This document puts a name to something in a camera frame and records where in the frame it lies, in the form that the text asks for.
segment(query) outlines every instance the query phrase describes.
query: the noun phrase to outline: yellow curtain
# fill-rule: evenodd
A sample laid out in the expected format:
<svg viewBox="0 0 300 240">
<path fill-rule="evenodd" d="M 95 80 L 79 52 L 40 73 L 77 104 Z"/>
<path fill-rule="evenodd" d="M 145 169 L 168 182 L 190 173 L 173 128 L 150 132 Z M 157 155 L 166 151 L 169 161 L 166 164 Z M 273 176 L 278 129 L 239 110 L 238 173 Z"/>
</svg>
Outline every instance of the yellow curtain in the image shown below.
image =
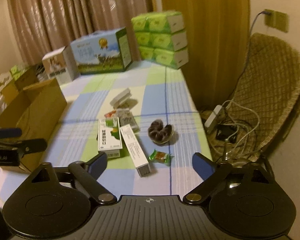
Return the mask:
<svg viewBox="0 0 300 240">
<path fill-rule="evenodd" d="M 197 109 L 223 103 L 240 75 L 249 31 L 250 0 L 162 0 L 183 13 L 189 63 L 181 69 Z"/>
<path fill-rule="evenodd" d="M 8 0 L 24 62 L 42 57 L 96 30 L 127 27 L 131 55 L 139 54 L 130 19 L 151 11 L 151 0 Z"/>
</svg>

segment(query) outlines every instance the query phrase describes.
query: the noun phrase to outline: pink curtain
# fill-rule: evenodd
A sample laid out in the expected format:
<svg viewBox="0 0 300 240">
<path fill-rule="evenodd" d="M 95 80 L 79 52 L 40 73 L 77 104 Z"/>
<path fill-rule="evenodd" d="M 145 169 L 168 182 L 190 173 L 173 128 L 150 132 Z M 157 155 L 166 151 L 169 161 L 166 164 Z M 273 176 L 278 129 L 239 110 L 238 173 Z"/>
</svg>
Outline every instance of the pink curtain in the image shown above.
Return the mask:
<svg viewBox="0 0 300 240">
<path fill-rule="evenodd" d="M 130 19 L 152 10 L 151 0 L 8 0 L 8 5 L 23 61 L 30 65 L 81 36 L 124 26 L 138 60 Z"/>
</svg>

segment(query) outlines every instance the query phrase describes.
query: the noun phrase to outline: power strip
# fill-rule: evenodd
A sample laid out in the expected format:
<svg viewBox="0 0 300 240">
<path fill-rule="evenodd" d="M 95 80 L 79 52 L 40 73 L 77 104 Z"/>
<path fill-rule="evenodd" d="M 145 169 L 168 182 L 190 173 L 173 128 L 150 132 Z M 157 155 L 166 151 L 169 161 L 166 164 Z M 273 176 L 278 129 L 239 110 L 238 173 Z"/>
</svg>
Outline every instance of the power strip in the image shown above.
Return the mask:
<svg viewBox="0 0 300 240">
<path fill-rule="evenodd" d="M 223 112 L 223 107 L 221 105 L 217 105 L 213 112 L 210 114 L 206 122 L 204 123 L 204 128 L 207 132 L 207 134 L 210 134 L 215 126 L 218 123 L 218 117 L 222 114 Z"/>
</svg>

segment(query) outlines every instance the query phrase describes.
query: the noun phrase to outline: stack of tissue packs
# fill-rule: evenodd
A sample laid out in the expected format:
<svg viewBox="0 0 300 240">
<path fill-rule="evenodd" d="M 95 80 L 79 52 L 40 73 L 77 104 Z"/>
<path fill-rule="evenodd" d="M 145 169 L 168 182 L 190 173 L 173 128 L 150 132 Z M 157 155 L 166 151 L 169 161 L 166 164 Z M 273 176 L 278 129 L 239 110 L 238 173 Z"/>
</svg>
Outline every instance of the stack of tissue packs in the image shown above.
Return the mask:
<svg viewBox="0 0 300 240">
<path fill-rule="evenodd" d="M 180 12 L 152 12 L 131 19 L 142 59 L 179 68 L 188 62 L 187 38 Z"/>
</svg>

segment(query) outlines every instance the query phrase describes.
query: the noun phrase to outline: table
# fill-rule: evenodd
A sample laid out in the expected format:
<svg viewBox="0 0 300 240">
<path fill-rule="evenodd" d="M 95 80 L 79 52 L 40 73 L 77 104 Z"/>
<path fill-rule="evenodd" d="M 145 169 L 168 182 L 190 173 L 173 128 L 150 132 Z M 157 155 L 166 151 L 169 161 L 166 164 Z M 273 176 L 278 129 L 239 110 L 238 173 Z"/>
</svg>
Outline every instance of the table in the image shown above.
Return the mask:
<svg viewBox="0 0 300 240">
<path fill-rule="evenodd" d="M 98 179 L 110 192 L 120 195 L 180 195 L 202 182 L 192 168 L 192 155 L 211 159 L 205 132 L 181 70 L 150 62 L 134 62 L 126 72 L 81 76 L 61 89 L 68 106 L 49 141 L 42 161 L 55 167 L 87 161 L 97 152 L 98 119 L 112 110 L 110 101 L 129 87 L 137 104 L 131 109 L 140 127 L 137 139 L 146 155 L 156 148 L 173 155 L 171 166 L 151 163 L 152 174 L 140 178 L 126 149 L 124 157 L 108 161 Z M 157 146 L 147 135 L 155 119 L 173 124 L 169 145 Z M 0 169 L 0 206 L 27 177 Z"/>
</svg>

